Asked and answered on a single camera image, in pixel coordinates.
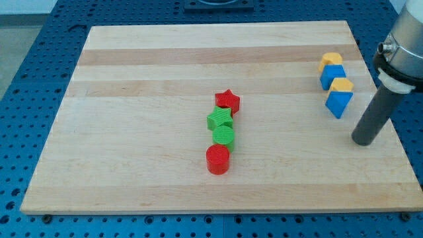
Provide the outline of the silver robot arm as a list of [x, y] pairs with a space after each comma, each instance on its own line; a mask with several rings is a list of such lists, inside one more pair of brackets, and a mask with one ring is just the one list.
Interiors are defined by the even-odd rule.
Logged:
[[422, 0], [406, 1], [373, 57], [383, 86], [398, 94], [422, 92]]

